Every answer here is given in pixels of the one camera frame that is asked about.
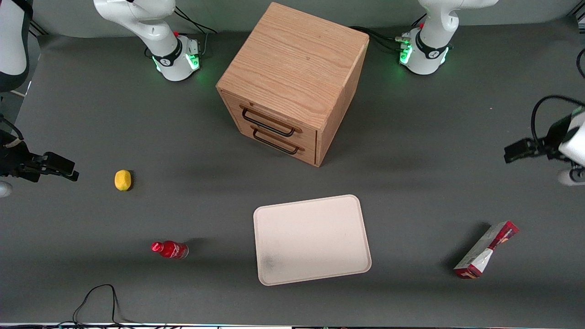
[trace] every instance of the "drawer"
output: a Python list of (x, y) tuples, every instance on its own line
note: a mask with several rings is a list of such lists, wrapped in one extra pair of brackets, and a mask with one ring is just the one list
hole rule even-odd
[(268, 147), (279, 150), (292, 157), (296, 157), (300, 161), (307, 162), (310, 165), (315, 165), (315, 146), (305, 147), (295, 145), (281, 136), (250, 124), (240, 126), (240, 131), (245, 136), (253, 138)]
[(226, 92), (223, 92), (222, 95), (240, 130), (244, 126), (252, 125), (294, 145), (315, 148), (316, 131), (314, 129), (288, 122), (285, 118), (276, 117), (261, 109), (257, 104), (250, 104), (250, 102)]

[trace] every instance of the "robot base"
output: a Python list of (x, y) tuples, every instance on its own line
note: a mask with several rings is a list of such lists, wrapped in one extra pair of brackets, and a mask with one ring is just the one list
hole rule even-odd
[(413, 73), (425, 76), (434, 73), (437, 68), (445, 62), (445, 56), (447, 55), (449, 48), (447, 48), (442, 54), (438, 54), (434, 59), (426, 58), (425, 53), (420, 50), (414, 42), (414, 39), (420, 30), (420, 28), (415, 28), (402, 34), (402, 37), (409, 38), (410, 42), (400, 53), (400, 64), (408, 67)]
[(188, 78), (193, 72), (199, 70), (199, 43), (186, 36), (178, 36), (177, 39), (183, 44), (183, 52), (175, 60), (172, 66), (156, 64), (156, 69), (170, 81), (181, 81)]

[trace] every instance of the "bottle cap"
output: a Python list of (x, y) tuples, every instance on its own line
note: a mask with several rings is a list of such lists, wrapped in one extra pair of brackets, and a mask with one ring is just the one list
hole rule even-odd
[(161, 250), (163, 250), (163, 244), (161, 242), (158, 242), (158, 241), (154, 242), (150, 246), (150, 250), (152, 250), (154, 252), (160, 252)]

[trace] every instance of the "gray table surface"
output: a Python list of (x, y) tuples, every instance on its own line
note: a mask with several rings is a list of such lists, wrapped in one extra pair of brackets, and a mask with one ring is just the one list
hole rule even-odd
[[(80, 179), (6, 179), (2, 321), (69, 320), (90, 288), (112, 283), (142, 322), (585, 327), (585, 189), (556, 181), (561, 163), (503, 159), (540, 97), (583, 98), (574, 20), (461, 27), (426, 77), (372, 43), (321, 168), (236, 129), (214, 86), (245, 38), (210, 36), (202, 70), (180, 83), (135, 37), (44, 40), (17, 124), (33, 152), (75, 161)], [(544, 105), (540, 134), (571, 109)], [(113, 186), (120, 169), (135, 171), (128, 193)], [(341, 194), (360, 198), (371, 270), (261, 285), (254, 209)], [(505, 220), (520, 233), (484, 276), (455, 277)], [(157, 239), (191, 253), (162, 259), (149, 251)], [(97, 291), (80, 319), (108, 322), (110, 301)]]

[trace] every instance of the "red bottle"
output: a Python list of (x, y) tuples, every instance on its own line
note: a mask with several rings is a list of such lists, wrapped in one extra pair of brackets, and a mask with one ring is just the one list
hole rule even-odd
[(150, 249), (154, 252), (158, 252), (162, 257), (165, 258), (182, 259), (187, 257), (187, 254), (189, 254), (189, 247), (187, 247), (186, 244), (180, 244), (174, 241), (157, 241), (150, 246)]

